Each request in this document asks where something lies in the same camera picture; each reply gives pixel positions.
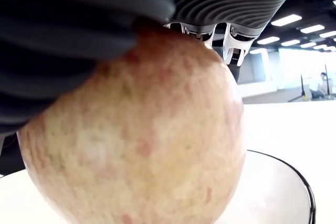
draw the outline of ceiling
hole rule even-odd
[[[288,46],[286,48],[301,49],[300,45],[309,42],[316,42],[317,45],[336,46],[335,36],[329,38],[321,38],[320,34],[336,30],[336,5],[333,3],[336,0],[287,0],[279,9],[272,21],[284,18],[286,16],[295,14],[302,17],[301,20],[284,25],[274,26],[271,22],[267,25],[260,37],[254,42],[253,47],[278,49],[284,47],[281,43],[297,39],[299,44]],[[304,34],[300,30],[314,25],[322,25],[324,30]],[[225,24],[217,26],[216,33],[222,33],[225,29]],[[268,37],[279,37],[280,40],[267,45],[259,45],[257,41]],[[221,46],[223,41],[214,41],[213,46]]]

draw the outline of wall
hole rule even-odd
[[[255,95],[276,91],[277,86],[273,81],[262,81],[238,85],[238,92],[242,98],[253,97]]]
[[[310,97],[309,86],[304,86],[306,96]],[[302,88],[296,87],[291,89],[281,89],[272,93],[257,95],[254,97],[243,98],[244,104],[262,104],[262,103],[286,103],[291,99],[301,96]]]

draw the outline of white surface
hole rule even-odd
[[[237,191],[215,224],[308,224],[309,194],[289,166],[248,152]]]
[[[336,102],[245,106],[247,147],[295,167],[315,195],[317,224],[336,223]]]
[[[44,201],[25,170],[0,179],[0,222],[67,224]]]
[[[277,84],[274,81],[261,81],[238,85],[238,92],[242,98],[276,92]]]
[[[316,198],[317,224],[336,223],[335,117],[334,101],[245,106],[248,149],[286,161],[307,179]],[[0,179],[0,220],[65,224],[25,172]]]

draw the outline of apple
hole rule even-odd
[[[18,132],[31,179],[78,224],[212,224],[245,158],[219,55],[156,24]]]

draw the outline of white table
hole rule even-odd
[[[245,106],[247,148],[281,158],[307,179],[316,198],[317,224],[336,223],[335,118],[334,101]],[[0,179],[2,223],[65,224],[26,172],[7,178]]]

